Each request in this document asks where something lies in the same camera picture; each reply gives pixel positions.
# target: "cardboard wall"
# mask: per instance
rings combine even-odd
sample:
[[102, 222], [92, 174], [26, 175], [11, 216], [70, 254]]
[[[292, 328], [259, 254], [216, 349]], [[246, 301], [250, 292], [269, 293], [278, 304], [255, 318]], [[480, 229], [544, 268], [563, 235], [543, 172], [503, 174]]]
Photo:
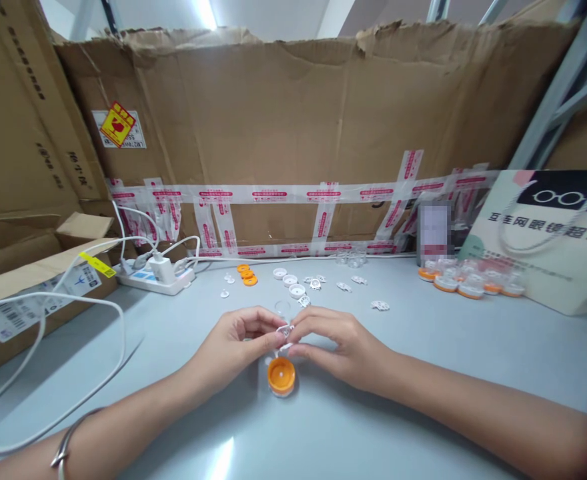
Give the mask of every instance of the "cardboard wall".
[[[424, 150], [417, 179], [503, 167], [575, 32], [397, 22], [356, 39], [262, 43], [245, 30], [159, 30], [56, 48], [118, 185], [351, 185], [396, 182], [407, 151]], [[145, 148], [101, 138], [93, 111], [114, 101], [137, 114]], [[230, 208], [239, 246], [309, 241], [318, 212]], [[340, 203], [328, 239], [372, 240], [389, 209]], [[181, 213], [181, 234], [197, 234], [191, 200]]]

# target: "white power strip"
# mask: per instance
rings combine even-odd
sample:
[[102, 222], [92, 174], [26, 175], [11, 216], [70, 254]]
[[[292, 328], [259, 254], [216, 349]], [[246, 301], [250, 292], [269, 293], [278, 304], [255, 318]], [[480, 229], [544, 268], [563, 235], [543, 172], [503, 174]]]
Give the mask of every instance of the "white power strip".
[[184, 273], [178, 276], [175, 282], [170, 284], [160, 283], [152, 271], [138, 270], [131, 275], [127, 275], [119, 265], [114, 266], [113, 269], [116, 271], [116, 279], [122, 285], [156, 293], [164, 293], [165, 295], [176, 295], [185, 288], [188, 288], [191, 282], [195, 280], [195, 272], [192, 268], [185, 270]]

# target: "bracelet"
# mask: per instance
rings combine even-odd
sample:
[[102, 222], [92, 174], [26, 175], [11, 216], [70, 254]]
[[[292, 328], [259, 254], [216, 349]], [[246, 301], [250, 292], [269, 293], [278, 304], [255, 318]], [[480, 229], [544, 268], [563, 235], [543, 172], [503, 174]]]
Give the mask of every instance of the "bracelet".
[[91, 410], [90, 412], [85, 413], [82, 417], [78, 418], [78, 420], [76, 420], [72, 426], [69, 427], [69, 429], [65, 433], [65, 436], [62, 437], [62, 441], [60, 442], [60, 446], [58, 446], [58, 450], [55, 453], [53, 461], [51, 462], [51, 468], [58, 469], [58, 480], [65, 480], [65, 460], [69, 456], [69, 442], [71, 440], [71, 436], [73, 435], [73, 432], [75, 432], [76, 428], [78, 428], [78, 426], [80, 426], [80, 424], [88, 416], [93, 415], [94, 413], [98, 413], [103, 408], [104, 407], [97, 408], [97, 409]]

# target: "yellow tag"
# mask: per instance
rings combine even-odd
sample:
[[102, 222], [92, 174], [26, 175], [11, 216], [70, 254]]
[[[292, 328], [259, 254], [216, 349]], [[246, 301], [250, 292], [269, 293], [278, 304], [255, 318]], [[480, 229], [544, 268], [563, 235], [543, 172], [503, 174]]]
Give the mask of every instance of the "yellow tag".
[[127, 135], [131, 128], [135, 125], [135, 118], [133, 118], [128, 111], [118, 102], [113, 102], [113, 105], [107, 112], [100, 131], [104, 133], [109, 140], [111, 140], [116, 147], [122, 147], [125, 143]]
[[106, 263], [98, 260], [95, 257], [92, 257], [84, 252], [82, 252], [80, 254], [80, 256], [82, 258], [84, 258], [84, 260], [87, 261], [88, 264], [90, 264], [90, 266], [92, 266], [93, 268], [95, 268], [96, 270], [98, 270], [100, 273], [102, 273], [105, 277], [107, 278], [111, 278], [112, 276], [114, 276], [116, 274], [115, 270], [112, 269], [109, 265], [107, 265]]

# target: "open cardboard box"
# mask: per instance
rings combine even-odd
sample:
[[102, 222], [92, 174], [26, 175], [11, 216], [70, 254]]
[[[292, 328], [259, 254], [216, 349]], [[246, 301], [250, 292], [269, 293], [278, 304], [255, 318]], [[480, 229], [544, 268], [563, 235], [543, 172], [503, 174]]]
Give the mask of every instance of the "open cardboard box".
[[[105, 234], [113, 219], [72, 213], [60, 226], [56, 215], [0, 220], [0, 299], [32, 291], [50, 291], [72, 260], [92, 245], [108, 241]], [[108, 263], [106, 251], [92, 252]], [[104, 298], [117, 286], [86, 262], [58, 290], [89, 298]], [[90, 303], [55, 298], [30, 298], [0, 305], [0, 365], [32, 346], [42, 308], [48, 334], [91, 306]]]

